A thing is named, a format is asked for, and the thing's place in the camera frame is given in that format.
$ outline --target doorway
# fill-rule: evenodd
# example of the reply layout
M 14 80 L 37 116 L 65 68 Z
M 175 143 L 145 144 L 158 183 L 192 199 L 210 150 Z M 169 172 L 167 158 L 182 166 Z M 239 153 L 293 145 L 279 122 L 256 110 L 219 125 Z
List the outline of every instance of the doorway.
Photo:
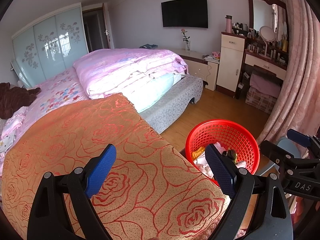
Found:
M 89 52 L 98 49 L 109 49 L 103 9 L 97 8 L 84 11 L 82 12 L 82 17 Z

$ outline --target pink thermos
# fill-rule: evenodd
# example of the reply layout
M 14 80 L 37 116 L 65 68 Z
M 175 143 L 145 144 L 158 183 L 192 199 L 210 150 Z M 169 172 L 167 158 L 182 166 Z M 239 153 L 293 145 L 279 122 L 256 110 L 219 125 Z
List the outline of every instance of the pink thermos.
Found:
M 227 33 L 232 33 L 232 16 L 227 15 L 227 16 L 226 16 L 226 19 L 227 19 L 226 32 L 227 32 Z

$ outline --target gray bed frame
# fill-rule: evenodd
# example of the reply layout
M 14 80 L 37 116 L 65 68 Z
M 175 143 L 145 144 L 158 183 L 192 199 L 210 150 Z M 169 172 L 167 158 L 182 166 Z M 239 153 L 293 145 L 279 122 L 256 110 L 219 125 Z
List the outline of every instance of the gray bed frame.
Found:
M 202 89 L 201 78 L 186 75 L 172 86 L 158 102 L 141 112 L 140 115 L 153 129 L 162 133 L 182 115 L 190 101 L 192 103 L 199 101 Z

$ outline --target mirror frame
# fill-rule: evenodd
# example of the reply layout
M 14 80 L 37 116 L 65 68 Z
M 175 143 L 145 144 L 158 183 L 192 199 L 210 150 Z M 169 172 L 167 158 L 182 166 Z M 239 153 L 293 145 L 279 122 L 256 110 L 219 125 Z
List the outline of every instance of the mirror frame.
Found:
M 265 1 L 267 4 L 276 4 L 276 5 L 279 5 L 280 7 L 284 8 L 286 13 L 285 13 L 285 16 L 286 16 L 286 22 L 287 22 L 287 28 L 288 28 L 288 36 L 289 36 L 289 22 L 288 22 L 288 10 L 287 10 L 287 7 L 285 5 L 284 2 L 282 2 L 281 0 L 263 0 Z M 253 28 L 253 18 L 254 15 L 253 15 L 253 0 L 249 0 L 249 28 Z

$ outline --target red plastic basket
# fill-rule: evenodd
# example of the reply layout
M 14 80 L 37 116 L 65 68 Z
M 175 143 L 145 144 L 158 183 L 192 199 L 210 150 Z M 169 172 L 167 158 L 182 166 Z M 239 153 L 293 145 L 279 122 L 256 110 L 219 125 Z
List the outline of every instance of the red plastic basket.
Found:
M 197 168 L 191 158 L 191 153 L 201 146 L 206 147 L 210 143 L 216 142 L 219 142 L 226 150 L 235 150 L 238 154 L 238 160 L 246 161 L 247 170 L 251 174 L 257 171 L 260 152 L 256 140 L 246 128 L 229 120 L 208 120 L 194 127 L 186 141 L 187 160 Z

